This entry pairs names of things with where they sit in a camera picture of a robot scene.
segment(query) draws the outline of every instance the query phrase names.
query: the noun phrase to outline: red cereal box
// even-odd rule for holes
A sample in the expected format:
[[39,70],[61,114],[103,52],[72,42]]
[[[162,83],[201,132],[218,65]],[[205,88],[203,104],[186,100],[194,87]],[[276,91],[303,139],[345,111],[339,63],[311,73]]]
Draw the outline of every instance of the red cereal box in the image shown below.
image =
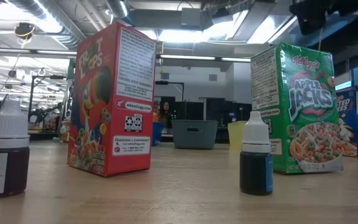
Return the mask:
[[118,22],[78,46],[68,165],[103,176],[150,168],[155,46]]

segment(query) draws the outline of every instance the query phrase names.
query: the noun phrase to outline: white bottle cap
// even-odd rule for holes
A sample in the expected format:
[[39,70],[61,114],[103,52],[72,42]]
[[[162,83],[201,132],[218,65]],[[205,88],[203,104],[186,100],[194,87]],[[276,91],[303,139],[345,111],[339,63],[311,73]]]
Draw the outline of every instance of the white bottle cap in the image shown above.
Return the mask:
[[6,100],[0,111],[0,148],[27,147],[30,137],[28,127],[20,102]]
[[251,111],[243,128],[241,151],[271,153],[269,127],[262,121],[259,111]]

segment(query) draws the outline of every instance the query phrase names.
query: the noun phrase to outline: wooden table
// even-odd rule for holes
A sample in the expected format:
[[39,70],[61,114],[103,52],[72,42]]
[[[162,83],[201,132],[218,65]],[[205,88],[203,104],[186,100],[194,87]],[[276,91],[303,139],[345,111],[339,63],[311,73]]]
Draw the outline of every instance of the wooden table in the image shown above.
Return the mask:
[[270,196],[239,189],[239,153],[152,149],[152,168],[100,177],[66,166],[67,145],[32,142],[24,194],[0,198],[0,223],[358,223],[358,159],[345,171],[274,174]]

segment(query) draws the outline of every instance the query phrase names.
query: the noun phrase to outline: green cereal box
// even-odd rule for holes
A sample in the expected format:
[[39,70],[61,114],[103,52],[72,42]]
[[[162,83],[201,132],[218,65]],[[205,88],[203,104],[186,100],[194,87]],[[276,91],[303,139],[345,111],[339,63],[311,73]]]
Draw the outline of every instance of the green cereal box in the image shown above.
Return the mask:
[[343,170],[332,55],[279,43],[251,58],[252,110],[268,124],[273,169]]

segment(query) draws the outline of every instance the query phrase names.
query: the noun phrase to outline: cereal box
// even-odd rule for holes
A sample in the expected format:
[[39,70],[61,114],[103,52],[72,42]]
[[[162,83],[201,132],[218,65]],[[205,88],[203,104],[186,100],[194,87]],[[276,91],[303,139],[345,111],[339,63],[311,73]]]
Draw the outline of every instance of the cereal box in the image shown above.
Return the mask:
[[120,23],[78,46],[70,166],[103,176],[150,168],[155,46]]
[[343,155],[358,157],[358,87],[340,90],[336,96]]
[[273,169],[342,170],[332,55],[279,43],[251,58],[252,109],[269,126]]

